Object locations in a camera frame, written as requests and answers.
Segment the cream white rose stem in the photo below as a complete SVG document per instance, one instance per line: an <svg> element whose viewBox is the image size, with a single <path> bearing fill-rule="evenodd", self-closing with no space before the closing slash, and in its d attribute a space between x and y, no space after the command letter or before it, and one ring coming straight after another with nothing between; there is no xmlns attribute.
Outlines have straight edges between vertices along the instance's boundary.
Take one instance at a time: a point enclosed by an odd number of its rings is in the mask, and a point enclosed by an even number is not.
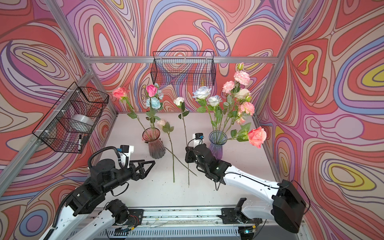
<svg viewBox="0 0 384 240"><path fill-rule="evenodd" d="M213 131L217 130L217 123L214 121L212 113L214 112L214 107L208 103L208 98L211 96L212 88L207 86L202 86L193 92L193 98L200 105L197 108L198 113L208 113Z"/></svg>

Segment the pink carnation stem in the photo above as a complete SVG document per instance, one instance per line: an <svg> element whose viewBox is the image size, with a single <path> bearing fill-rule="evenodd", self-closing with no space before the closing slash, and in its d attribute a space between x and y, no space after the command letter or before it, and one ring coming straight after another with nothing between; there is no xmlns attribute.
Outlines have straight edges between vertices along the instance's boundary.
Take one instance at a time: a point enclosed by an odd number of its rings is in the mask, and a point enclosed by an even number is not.
<svg viewBox="0 0 384 240"><path fill-rule="evenodd" d="M240 63L236 66L234 73L234 80L226 82L222 88L222 92L225 94L226 101L223 103L225 113L227 114L226 102L240 102L240 101L252 101L251 92L247 89L251 78L247 72L244 71L245 64Z"/></svg>

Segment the purple glass vase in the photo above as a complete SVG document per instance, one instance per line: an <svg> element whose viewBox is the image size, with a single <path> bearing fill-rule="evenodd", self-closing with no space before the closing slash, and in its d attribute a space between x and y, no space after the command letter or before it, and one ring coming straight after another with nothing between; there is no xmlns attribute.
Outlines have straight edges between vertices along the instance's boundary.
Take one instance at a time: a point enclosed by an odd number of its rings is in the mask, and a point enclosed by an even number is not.
<svg viewBox="0 0 384 240"><path fill-rule="evenodd" d="M209 135L209 149L213 156L221 160L223 157L223 146L227 143L228 137L223 131L213 131Z"/></svg>

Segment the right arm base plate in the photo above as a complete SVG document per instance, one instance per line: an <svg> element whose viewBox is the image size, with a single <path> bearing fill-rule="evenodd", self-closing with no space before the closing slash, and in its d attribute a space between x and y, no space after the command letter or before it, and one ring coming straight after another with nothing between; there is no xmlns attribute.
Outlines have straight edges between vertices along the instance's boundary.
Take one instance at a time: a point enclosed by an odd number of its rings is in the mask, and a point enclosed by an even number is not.
<svg viewBox="0 0 384 240"><path fill-rule="evenodd" d="M255 221L246 217L240 210L235 208L222 208L221 215L224 224L254 224Z"/></svg>

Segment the blue white rose stem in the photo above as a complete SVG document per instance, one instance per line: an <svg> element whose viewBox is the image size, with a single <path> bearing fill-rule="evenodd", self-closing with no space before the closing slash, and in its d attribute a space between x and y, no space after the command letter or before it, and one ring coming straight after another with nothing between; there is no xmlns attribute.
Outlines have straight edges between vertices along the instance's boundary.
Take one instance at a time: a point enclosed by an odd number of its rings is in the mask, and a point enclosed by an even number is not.
<svg viewBox="0 0 384 240"><path fill-rule="evenodd" d="M223 110L221 108L222 99L216 95L208 98L208 110L211 116L211 124L214 131L219 131L221 129L221 124L223 120Z"/></svg>

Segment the pink grey glass vase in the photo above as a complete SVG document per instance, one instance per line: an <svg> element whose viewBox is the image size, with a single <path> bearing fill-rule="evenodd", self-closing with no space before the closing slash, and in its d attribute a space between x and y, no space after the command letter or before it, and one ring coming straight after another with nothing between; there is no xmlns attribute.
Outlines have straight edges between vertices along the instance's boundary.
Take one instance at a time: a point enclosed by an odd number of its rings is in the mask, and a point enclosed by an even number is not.
<svg viewBox="0 0 384 240"><path fill-rule="evenodd" d="M148 144L150 156L153 159L161 159L166 149L163 142L160 139L161 132L157 128L148 128L144 130L142 138L145 143Z"/></svg>

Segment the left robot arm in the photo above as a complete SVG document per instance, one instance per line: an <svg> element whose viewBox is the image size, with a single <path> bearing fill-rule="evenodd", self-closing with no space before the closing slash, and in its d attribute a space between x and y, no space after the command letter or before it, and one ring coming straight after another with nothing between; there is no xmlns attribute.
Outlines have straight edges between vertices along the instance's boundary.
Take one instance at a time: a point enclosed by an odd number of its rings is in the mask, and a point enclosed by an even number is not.
<svg viewBox="0 0 384 240"><path fill-rule="evenodd" d="M119 186L128 187L129 180L145 179L155 161L132 161L127 169L117 169L112 159L101 160L90 168L90 177L68 194L59 204L52 225L42 240L92 240L114 224L125 225L130 217L128 207L119 199L110 201L104 210L74 236L70 234Z"/></svg>

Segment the black marker pen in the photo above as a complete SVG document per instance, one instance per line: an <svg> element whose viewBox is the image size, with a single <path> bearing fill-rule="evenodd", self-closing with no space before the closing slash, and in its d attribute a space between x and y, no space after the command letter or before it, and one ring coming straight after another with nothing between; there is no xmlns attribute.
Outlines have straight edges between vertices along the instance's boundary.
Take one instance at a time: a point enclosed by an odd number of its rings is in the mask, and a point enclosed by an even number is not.
<svg viewBox="0 0 384 240"><path fill-rule="evenodd" d="M78 139L78 152L80 153L82 151L82 135L79 135Z"/></svg>

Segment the red pink rose stem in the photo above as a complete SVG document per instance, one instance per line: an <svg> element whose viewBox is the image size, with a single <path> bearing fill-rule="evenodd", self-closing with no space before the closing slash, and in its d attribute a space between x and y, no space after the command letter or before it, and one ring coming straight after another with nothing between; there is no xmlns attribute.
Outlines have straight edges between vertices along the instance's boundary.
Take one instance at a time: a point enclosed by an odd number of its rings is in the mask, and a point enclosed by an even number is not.
<svg viewBox="0 0 384 240"><path fill-rule="evenodd" d="M142 124L140 118L138 117L137 113L135 112L133 105L131 104L129 92L130 91L127 90L126 88L119 87L113 91L113 96L116 99L118 99L120 102L125 103L127 105L127 108L128 108L127 115L131 119L136 119L139 122L139 124L141 125L141 127L143 128L143 130L145 130L146 128Z"/></svg>

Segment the pale pink rose stem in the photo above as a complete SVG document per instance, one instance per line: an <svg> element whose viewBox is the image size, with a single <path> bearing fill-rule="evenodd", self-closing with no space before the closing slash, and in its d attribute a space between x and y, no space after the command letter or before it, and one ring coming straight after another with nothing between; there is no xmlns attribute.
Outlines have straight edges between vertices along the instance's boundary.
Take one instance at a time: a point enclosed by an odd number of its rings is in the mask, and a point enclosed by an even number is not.
<svg viewBox="0 0 384 240"><path fill-rule="evenodd" d="M173 142L172 142L172 138L171 138L171 132L174 130L174 127L172 127L170 125L170 123L164 119L160 119L160 118L157 118L157 125L161 128L161 130L167 134L168 136L168 139L170 141L170 145L171 145L171 149L168 149L168 151L171 153L172 155L172 159L173 159L173 183L176 182L176 176L175 176L175 154L174 154L174 148L173 148Z"/></svg>

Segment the light blue carnation stem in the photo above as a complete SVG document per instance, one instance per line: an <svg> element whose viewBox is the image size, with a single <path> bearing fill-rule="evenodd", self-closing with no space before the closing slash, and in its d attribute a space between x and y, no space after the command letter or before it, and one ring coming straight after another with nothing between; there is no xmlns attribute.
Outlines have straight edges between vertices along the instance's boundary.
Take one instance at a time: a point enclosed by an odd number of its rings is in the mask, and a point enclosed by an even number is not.
<svg viewBox="0 0 384 240"><path fill-rule="evenodd" d="M146 112L146 119L150 123L150 128L155 129L155 121L160 120L158 116L156 116L157 112L163 109L163 97L164 94L162 93L161 90L157 90L153 96L150 96L150 93L145 90L146 93L146 106L148 107L148 110Z"/></svg>

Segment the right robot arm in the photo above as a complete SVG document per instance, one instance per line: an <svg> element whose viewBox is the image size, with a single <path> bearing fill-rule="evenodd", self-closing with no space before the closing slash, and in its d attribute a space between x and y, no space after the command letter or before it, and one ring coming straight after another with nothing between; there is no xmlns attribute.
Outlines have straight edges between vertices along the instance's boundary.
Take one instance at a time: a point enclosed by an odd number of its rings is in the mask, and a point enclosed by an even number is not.
<svg viewBox="0 0 384 240"><path fill-rule="evenodd" d="M244 211L242 206L246 198L241 198L234 208L237 222L245 224L253 219L274 220L284 230L299 233L307 203L292 182L267 181L241 171L228 162L216 159L206 144L186 147L185 161L188 164L195 163L199 172L219 186L236 187L266 203L263 210L247 207Z"/></svg>

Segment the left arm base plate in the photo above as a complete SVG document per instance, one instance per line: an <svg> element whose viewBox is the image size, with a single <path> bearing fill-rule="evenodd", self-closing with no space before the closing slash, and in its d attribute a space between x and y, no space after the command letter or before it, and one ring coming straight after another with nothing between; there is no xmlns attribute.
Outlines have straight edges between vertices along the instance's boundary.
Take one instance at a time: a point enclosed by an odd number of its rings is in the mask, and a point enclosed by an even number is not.
<svg viewBox="0 0 384 240"><path fill-rule="evenodd" d="M144 209L109 210L115 218L115 225L137 227L142 224Z"/></svg>

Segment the silver tape roll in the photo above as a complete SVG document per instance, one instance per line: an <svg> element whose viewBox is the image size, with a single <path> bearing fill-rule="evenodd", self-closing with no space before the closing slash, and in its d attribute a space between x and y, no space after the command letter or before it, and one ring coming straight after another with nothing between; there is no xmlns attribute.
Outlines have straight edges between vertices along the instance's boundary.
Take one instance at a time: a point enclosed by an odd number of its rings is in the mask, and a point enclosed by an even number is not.
<svg viewBox="0 0 384 240"><path fill-rule="evenodd" d="M91 118L89 118L89 117L87 117L85 115L81 115L81 114L74 115L72 117L72 120L78 121L80 123L83 123L83 124L86 124L86 125L90 125L90 126L92 126L94 124L94 121Z"/></svg>

